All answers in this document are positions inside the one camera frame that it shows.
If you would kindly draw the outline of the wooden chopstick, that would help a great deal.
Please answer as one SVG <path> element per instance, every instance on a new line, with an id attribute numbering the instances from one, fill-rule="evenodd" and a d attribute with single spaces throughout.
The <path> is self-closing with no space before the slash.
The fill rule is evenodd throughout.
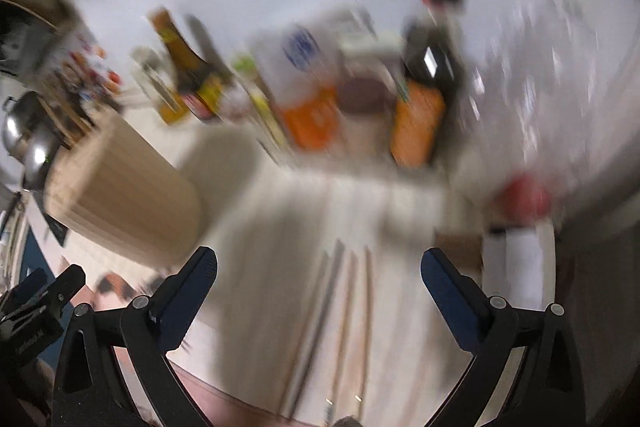
<path id="1" fill-rule="evenodd" d="M 362 365 L 357 395 L 358 417 L 363 417 L 370 371 L 371 338 L 373 329 L 373 256 L 369 247 L 364 248 L 364 311 L 362 325 Z"/>
<path id="2" fill-rule="evenodd" d="M 328 418 L 332 421 L 335 416 L 338 399 L 340 399 L 341 380 L 344 373 L 344 366 L 348 350 L 348 340 L 350 331 L 350 322 L 352 321 L 352 309 L 354 309 L 355 291 L 357 285 L 358 259 L 357 255 L 352 251 L 348 258 L 348 271 L 346 277 L 346 295 L 341 318 L 340 338 L 336 351 L 336 361 L 334 375 L 332 378 L 331 393 L 326 399 L 328 403 Z"/>

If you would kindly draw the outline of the grey metal chopstick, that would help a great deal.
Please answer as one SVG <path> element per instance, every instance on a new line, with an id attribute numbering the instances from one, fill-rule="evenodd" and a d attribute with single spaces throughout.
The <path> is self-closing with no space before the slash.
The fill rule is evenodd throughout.
<path id="1" fill-rule="evenodd" d="M 311 291 L 303 326 L 296 341 L 277 409 L 277 415 L 288 423 L 294 419 L 306 381 L 314 365 L 314 356 L 320 345 L 324 324 L 326 324 L 332 307 L 344 252 L 344 243 L 341 239 L 337 239 L 332 253 L 324 253 L 321 258 L 317 278 L 314 281 L 314 289 Z"/>

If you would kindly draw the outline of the red cap white bottle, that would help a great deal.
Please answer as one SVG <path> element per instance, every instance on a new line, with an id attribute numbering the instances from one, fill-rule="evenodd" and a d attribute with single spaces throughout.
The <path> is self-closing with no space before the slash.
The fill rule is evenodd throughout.
<path id="1" fill-rule="evenodd" d="M 511 306 L 542 311 L 554 295 L 553 230 L 544 222 L 551 209 L 549 192 L 522 173 L 501 189 L 489 207 L 483 234 L 482 288 Z"/>

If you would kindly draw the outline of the beige ribbed utensil holder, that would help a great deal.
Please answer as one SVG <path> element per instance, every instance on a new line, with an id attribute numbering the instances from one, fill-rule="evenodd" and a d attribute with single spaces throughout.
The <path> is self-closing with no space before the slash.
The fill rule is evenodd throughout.
<path id="1" fill-rule="evenodd" d="M 75 233 L 150 268 L 178 265 L 198 241 L 203 205 L 194 184 L 114 110 L 57 153 L 47 213 Z"/>

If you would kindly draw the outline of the stainless steel steamer pot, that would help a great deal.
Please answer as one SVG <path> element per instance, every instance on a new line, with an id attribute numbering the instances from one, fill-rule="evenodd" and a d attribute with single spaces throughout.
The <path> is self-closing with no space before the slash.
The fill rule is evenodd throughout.
<path id="1" fill-rule="evenodd" d="M 54 130 L 43 98 L 28 91 L 21 98 L 8 96 L 2 104 L 4 117 L 1 138 L 6 151 L 23 167 L 22 187 L 42 191 L 62 140 Z"/>

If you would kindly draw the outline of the clear cooking oil bottle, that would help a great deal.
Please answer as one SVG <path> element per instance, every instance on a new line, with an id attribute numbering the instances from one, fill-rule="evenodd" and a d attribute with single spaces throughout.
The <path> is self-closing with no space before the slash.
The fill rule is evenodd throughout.
<path id="1" fill-rule="evenodd" d="M 149 46 L 136 46 L 130 52 L 131 74 L 151 102 L 160 119 L 168 126 L 188 116 L 176 89 L 174 68 Z"/>

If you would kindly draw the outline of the dark vinegar bottle tan cap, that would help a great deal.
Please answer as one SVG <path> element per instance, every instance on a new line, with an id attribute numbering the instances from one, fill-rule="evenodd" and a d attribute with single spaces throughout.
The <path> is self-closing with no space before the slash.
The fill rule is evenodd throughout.
<path id="1" fill-rule="evenodd" d="M 218 119 L 227 77 L 192 50 L 163 6 L 148 19 L 174 64 L 181 100 L 199 120 Z"/>

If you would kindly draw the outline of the orange snack package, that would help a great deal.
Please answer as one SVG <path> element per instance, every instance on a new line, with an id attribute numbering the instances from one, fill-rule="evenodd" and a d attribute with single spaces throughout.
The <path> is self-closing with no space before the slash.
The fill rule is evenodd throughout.
<path id="1" fill-rule="evenodd" d="M 407 88 L 407 98 L 396 104 L 390 155 L 402 168 L 419 168 L 432 156 L 447 106 L 435 87 L 409 79 Z"/>

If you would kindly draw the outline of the dark soy sauce bottle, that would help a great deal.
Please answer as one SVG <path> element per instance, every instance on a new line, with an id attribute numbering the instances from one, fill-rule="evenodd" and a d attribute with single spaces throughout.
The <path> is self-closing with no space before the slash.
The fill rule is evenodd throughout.
<path id="1" fill-rule="evenodd" d="M 440 92 L 445 103 L 440 127 L 447 129 L 466 74 L 461 27 L 465 0 L 421 2 L 404 30 L 405 70 L 411 80 Z"/>

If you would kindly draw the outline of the white plastic bag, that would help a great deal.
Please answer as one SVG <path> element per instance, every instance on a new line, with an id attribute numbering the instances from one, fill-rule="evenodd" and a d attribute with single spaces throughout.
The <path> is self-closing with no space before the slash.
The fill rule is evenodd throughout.
<path id="1" fill-rule="evenodd" d="M 349 10 L 322 10 L 258 30 L 248 39 L 274 111 L 302 150 L 323 150 L 334 139 L 341 75 L 337 35 L 351 20 Z"/>

